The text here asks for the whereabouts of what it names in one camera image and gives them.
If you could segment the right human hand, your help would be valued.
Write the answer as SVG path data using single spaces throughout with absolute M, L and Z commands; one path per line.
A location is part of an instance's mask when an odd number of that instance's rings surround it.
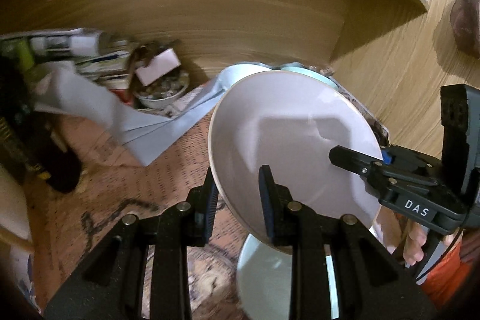
M 416 263 L 420 262 L 425 254 L 422 250 L 422 247 L 426 243 L 427 234 L 424 232 L 423 227 L 412 220 L 408 220 L 405 228 L 405 242 L 403 249 L 403 260 L 405 260 L 408 266 L 414 266 Z M 448 254 L 444 257 L 445 262 L 450 262 L 455 266 L 461 264 L 460 260 L 460 244 L 462 233 L 459 228 L 457 228 L 452 234 L 445 236 L 442 239 L 444 245 L 449 246 L 453 244 L 456 236 L 460 235 L 455 245 L 451 248 Z

